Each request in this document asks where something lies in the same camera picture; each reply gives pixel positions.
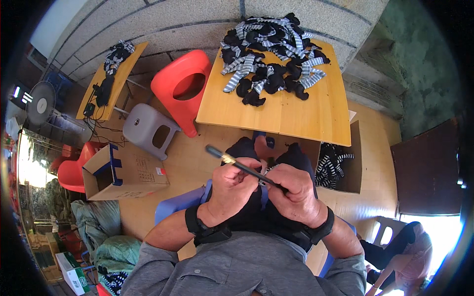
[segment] gray plastic stool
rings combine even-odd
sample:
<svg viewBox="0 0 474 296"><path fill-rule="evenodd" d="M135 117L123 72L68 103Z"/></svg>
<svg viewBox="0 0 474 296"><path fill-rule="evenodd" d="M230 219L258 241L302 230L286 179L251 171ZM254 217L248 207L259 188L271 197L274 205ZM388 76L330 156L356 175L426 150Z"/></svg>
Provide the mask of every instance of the gray plastic stool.
<svg viewBox="0 0 474 296"><path fill-rule="evenodd" d="M166 128L158 132L162 126L167 126L169 132L163 143L159 144L157 141L166 132ZM123 135L127 140L163 161L168 158L164 152L176 131L180 132L181 128L174 121L141 103L133 107L123 125Z"/></svg>
<svg viewBox="0 0 474 296"><path fill-rule="evenodd" d="M377 216L377 221L380 223L380 228L377 232L377 236L375 237L374 245L382 247L384 249L387 245L381 245L380 242L382 241L385 229L387 227L390 227L392 229L392 237L390 238L390 241L392 241L394 237L397 236L397 234L406 226L405 222L382 216Z"/></svg>

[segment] white box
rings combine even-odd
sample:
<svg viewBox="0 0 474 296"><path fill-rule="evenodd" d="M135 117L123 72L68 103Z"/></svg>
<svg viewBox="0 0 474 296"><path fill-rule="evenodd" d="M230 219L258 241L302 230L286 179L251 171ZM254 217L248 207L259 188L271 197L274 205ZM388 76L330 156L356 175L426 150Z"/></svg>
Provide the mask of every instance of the white box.
<svg viewBox="0 0 474 296"><path fill-rule="evenodd" d="M56 254L56 259L63 273L64 280L76 295L82 295L90 291L82 267L70 252L58 253Z"/></svg>

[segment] brown door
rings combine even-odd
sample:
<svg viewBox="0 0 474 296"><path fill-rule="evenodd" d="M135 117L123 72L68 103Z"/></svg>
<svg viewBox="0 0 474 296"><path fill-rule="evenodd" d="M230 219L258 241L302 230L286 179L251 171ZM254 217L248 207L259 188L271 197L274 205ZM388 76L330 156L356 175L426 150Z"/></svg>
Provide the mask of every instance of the brown door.
<svg viewBox="0 0 474 296"><path fill-rule="evenodd" d="M456 149L453 119L391 147L401 214L459 214Z"/></svg>

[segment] hand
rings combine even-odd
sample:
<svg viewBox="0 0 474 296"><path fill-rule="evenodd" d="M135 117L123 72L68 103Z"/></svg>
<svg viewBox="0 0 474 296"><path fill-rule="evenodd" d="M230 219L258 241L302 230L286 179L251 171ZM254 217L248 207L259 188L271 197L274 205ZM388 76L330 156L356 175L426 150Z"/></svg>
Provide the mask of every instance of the hand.
<svg viewBox="0 0 474 296"><path fill-rule="evenodd" d="M253 158L240 157L237 160L252 169L262 166ZM245 206L257 186L256 177L231 164L216 168L212 173L211 198L199 207L198 218L207 227L226 221Z"/></svg>
<svg viewBox="0 0 474 296"><path fill-rule="evenodd" d="M377 292L377 289L372 286L370 290L365 294L365 296L375 296L375 293Z"/></svg>
<svg viewBox="0 0 474 296"><path fill-rule="evenodd" d="M277 187L267 184L268 198L280 214L310 228L317 228L326 221L328 210L315 198L313 182L308 172L282 163L269 171L266 176L289 190L284 195Z"/></svg>

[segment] gray shirt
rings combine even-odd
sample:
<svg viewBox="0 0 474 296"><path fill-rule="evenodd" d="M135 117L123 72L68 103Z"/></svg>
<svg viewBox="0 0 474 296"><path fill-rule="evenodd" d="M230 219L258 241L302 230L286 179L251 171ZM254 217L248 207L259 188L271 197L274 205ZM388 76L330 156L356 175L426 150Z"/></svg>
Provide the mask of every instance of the gray shirt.
<svg viewBox="0 0 474 296"><path fill-rule="evenodd" d="M363 255L334 260L320 278L295 246L261 233L233 232L230 239L200 245L196 255L178 262L176 252L144 242L121 295L250 296L254 290L264 296L364 295Z"/></svg>

